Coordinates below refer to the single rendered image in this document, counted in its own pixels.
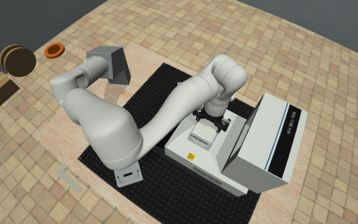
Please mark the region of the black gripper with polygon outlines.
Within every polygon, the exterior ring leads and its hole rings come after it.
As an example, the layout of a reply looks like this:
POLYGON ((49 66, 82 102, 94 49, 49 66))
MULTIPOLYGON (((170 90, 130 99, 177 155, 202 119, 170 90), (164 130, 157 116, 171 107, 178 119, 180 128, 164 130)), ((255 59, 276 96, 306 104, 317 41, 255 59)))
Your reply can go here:
POLYGON ((221 130, 223 130, 224 132, 226 132, 228 125, 230 124, 231 120, 228 119, 224 119, 224 115, 221 115, 220 117, 213 117, 211 115, 209 115, 206 111, 204 107, 200 107, 197 110, 195 110, 193 113, 193 115, 196 115, 196 121, 197 123, 199 122, 200 119, 207 119, 209 121, 211 121, 212 123, 215 124, 216 127, 218 127, 216 133, 220 133, 221 130), (198 112, 198 110, 201 110, 200 112, 198 112), (218 121, 216 121, 218 120, 218 121))

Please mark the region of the white thermal cycler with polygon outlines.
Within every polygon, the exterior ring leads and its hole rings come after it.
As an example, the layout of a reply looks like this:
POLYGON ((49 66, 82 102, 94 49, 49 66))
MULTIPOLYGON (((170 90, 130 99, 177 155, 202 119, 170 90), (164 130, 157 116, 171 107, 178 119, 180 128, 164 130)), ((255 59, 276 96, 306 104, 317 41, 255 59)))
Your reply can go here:
POLYGON ((226 110, 211 144, 191 134, 191 113, 151 150, 231 198, 289 184, 308 112, 267 92, 259 103, 247 120, 226 110))

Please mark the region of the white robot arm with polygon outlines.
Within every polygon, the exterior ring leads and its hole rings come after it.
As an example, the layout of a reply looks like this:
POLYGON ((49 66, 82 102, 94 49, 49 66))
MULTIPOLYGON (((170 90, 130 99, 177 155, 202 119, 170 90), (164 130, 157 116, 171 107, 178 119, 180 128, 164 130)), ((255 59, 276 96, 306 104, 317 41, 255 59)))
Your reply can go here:
POLYGON ((223 115, 228 103, 235 99, 234 93, 248 78, 247 71, 228 55, 216 55, 198 74, 177 85, 157 114, 138 129, 128 110, 104 101, 86 89, 108 69, 104 58, 92 56, 51 79, 49 86, 61 107, 65 98, 66 114, 75 124, 81 124, 93 150, 112 170, 135 164, 203 105, 209 115, 223 115))

